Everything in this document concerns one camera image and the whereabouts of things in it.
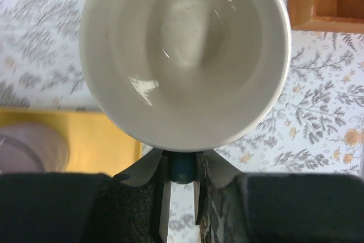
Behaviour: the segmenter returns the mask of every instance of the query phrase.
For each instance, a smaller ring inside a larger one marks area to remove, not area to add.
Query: white mug
[[[87,0],[80,56],[106,115],[153,147],[235,141],[278,99],[291,30],[282,0]]]

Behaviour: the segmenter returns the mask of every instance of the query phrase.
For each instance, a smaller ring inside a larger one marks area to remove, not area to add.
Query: mug rim
[[[84,73],[84,77],[85,77],[85,81],[86,84],[88,86],[88,88],[90,89],[90,92],[93,96],[93,98],[96,100],[97,104],[99,105],[99,107],[101,108],[101,110],[106,114],[106,116],[116,125],[118,126],[122,131],[124,131],[126,134],[128,134],[129,136],[141,141],[142,143],[145,143],[149,146],[152,147],[156,147],[159,149],[164,149],[164,150],[171,150],[171,151],[179,151],[179,152],[195,152],[195,151],[203,151],[203,150],[207,150],[207,149],[215,149],[216,147],[220,147],[223,145],[227,145],[228,143],[234,142],[236,141],[238,138],[242,137],[243,135],[245,135],[246,133],[248,133],[250,130],[252,130],[253,128],[256,127],[256,125],[258,124],[258,122],[260,122],[262,119],[264,119],[264,117],[268,114],[268,112],[271,110],[271,108],[274,106],[274,104],[276,103],[276,101],[278,100],[283,88],[284,88],[284,84],[286,82],[287,79],[287,75],[288,75],[288,70],[289,70],[289,64],[290,64],[290,56],[291,56],[291,26],[290,26],[290,22],[289,22],[289,16],[288,16],[288,11],[286,8],[286,5],[284,3],[283,0],[274,0],[275,1],[275,6],[278,7],[279,10],[279,18],[280,18],[280,22],[282,23],[282,28],[284,36],[282,36],[282,44],[284,44],[286,46],[287,52],[284,55],[285,56],[285,60],[283,61],[283,67],[284,69],[282,69],[281,74],[280,74],[280,79],[279,79],[279,85],[277,85],[275,93],[271,95],[271,98],[269,100],[269,102],[266,104],[265,108],[259,113],[259,115],[257,115],[256,117],[254,117],[253,121],[246,125],[243,126],[242,129],[240,131],[238,131],[236,134],[231,135],[229,138],[221,138],[219,141],[217,141],[216,143],[213,143],[211,145],[203,145],[201,147],[168,147],[168,146],[163,146],[160,145],[158,143],[153,143],[153,141],[149,141],[148,139],[144,139],[141,138],[140,136],[138,136],[138,134],[135,134],[129,130],[127,130],[125,127],[122,126],[122,124],[118,123],[113,117],[111,117],[111,112],[109,112],[108,109],[108,105],[107,102],[105,103],[105,101],[100,100],[100,97],[94,92],[94,84],[93,84],[93,80],[92,80],[92,76],[90,75],[90,73],[86,73],[85,69],[88,65],[86,62],[86,58],[84,56],[84,52],[85,52],[85,48],[84,48],[84,44],[82,43],[82,41],[86,40],[86,36],[85,36],[85,31],[84,28],[85,24],[82,23],[82,19],[84,17],[87,17],[87,12],[90,10],[90,8],[93,6],[93,1],[92,0],[86,0],[86,4],[85,4],[85,8],[82,12],[82,17],[81,17],[81,26],[80,26],[80,59],[81,59],[81,66],[82,66],[82,72]]]

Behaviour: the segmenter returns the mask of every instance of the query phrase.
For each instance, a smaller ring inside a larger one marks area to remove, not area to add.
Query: orange flower pattern
[[[361,141],[361,135],[356,131],[356,129],[349,129],[345,133],[344,141],[347,145],[354,146]]]
[[[334,151],[334,159],[339,159],[340,157],[340,147]]]
[[[299,93],[300,91],[301,91],[301,87],[299,85],[293,88],[293,92],[295,92],[295,93]]]
[[[297,129],[295,127],[293,127],[293,128],[291,128],[289,135],[294,139],[296,137],[297,133],[298,133]]]
[[[353,160],[353,155],[351,155],[351,154],[346,154],[345,156],[344,156],[344,163],[345,164],[349,164],[349,163],[351,163],[351,161]]]
[[[350,81],[351,81],[350,76],[346,75],[346,76],[342,79],[342,81],[344,82],[344,84],[346,84],[347,82],[350,82]]]
[[[249,154],[249,153],[246,153],[246,154],[243,154],[242,158],[241,158],[241,161],[243,163],[247,163],[248,161],[251,160],[251,157],[253,156],[253,154]]]
[[[15,60],[12,57],[7,56],[4,60],[4,67],[7,69],[12,68],[15,65]]]

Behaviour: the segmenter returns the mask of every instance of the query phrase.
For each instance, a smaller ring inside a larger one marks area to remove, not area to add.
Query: floral patterned surface
[[[0,105],[97,109],[81,73],[85,0],[0,0]],[[357,175],[364,144],[364,35],[292,32],[292,64],[267,117],[217,151],[242,171]],[[196,242],[192,186],[173,185],[170,242]]]

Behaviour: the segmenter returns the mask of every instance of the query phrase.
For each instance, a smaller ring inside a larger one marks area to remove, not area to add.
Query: wooden box
[[[364,0],[288,0],[293,30],[364,33]]]

